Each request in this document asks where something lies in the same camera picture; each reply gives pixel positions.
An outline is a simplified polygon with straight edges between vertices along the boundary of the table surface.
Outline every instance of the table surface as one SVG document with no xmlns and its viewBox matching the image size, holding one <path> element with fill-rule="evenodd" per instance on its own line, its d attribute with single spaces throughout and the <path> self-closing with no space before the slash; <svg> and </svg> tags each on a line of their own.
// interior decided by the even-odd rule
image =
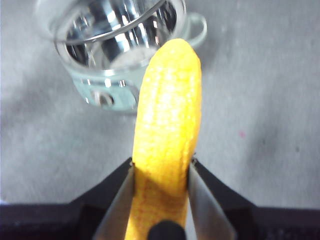
<svg viewBox="0 0 320 240">
<path fill-rule="evenodd" d="M 1 1 L 1 199 L 61 203 L 131 156 L 135 116 L 86 104 L 34 1 Z M 320 208 L 320 1 L 199 0 L 197 158 L 261 206 Z"/>
</svg>

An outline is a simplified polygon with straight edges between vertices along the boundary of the gray floor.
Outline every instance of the gray floor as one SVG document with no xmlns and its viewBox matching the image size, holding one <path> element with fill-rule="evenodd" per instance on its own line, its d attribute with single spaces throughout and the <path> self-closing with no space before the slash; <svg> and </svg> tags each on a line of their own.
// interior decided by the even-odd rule
<svg viewBox="0 0 320 240">
<path fill-rule="evenodd" d="M 1 1 L 1 198 L 66 202 L 131 155 L 135 118 L 85 104 L 31 0 Z M 320 208 L 320 1 L 199 0 L 198 159 L 257 205 Z"/>
</svg>

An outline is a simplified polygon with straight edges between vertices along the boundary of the clear glass mug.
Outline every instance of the clear glass mug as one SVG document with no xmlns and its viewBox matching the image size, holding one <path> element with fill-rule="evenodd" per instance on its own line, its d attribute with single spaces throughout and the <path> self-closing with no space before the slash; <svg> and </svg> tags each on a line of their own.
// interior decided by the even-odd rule
<svg viewBox="0 0 320 240">
<path fill-rule="evenodd" d="M 136 111 L 149 60 L 166 41 L 196 48 L 207 35 L 184 0 L 38 0 L 35 13 L 85 101 L 119 112 Z"/>
</svg>

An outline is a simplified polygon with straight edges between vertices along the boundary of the glass cup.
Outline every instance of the glass cup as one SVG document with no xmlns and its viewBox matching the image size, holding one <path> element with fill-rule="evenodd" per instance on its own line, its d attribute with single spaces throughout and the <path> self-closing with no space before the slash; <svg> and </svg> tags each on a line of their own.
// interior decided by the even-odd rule
<svg viewBox="0 0 320 240">
<path fill-rule="evenodd" d="M 166 41 L 196 48 L 207 35 L 184 0 L 38 0 L 35 12 L 81 96 L 112 111 L 137 110 L 149 60 Z"/>
</svg>

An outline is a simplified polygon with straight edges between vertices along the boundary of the gray carpet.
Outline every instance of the gray carpet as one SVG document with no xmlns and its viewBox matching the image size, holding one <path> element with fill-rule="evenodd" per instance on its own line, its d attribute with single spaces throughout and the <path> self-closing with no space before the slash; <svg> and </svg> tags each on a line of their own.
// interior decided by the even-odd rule
<svg viewBox="0 0 320 240">
<path fill-rule="evenodd" d="M 61 203 L 131 155 L 135 117 L 85 104 L 33 3 L 1 1 L 1 199 Z M 208 22 L 198 159 L 257 205 L 320 208 L 320 1 L 187 9 Z"/>
</svg>

